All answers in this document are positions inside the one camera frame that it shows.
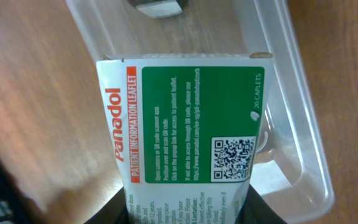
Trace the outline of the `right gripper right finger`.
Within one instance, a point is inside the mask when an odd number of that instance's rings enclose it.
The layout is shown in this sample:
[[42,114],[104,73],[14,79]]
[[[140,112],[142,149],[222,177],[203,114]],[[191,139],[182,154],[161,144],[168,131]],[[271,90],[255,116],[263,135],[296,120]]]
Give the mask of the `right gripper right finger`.
[[253,186],[249,186],[246,200],[239,212],[239,224],[287,224],[277,215]]

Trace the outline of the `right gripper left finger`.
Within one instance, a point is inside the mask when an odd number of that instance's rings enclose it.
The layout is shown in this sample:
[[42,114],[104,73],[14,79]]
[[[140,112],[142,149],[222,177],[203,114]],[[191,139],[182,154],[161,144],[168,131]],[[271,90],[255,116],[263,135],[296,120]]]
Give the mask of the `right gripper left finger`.
[[129,224],[125,191],[122,187],[114,197],[85,224]]

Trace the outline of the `white green medicine box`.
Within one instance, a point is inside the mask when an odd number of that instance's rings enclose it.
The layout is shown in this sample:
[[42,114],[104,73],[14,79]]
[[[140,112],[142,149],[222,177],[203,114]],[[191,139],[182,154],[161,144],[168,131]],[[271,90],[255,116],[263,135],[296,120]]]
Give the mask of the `white green medicine box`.
[[96,68],[129,223],[236,223],[273,60],[123,58]]

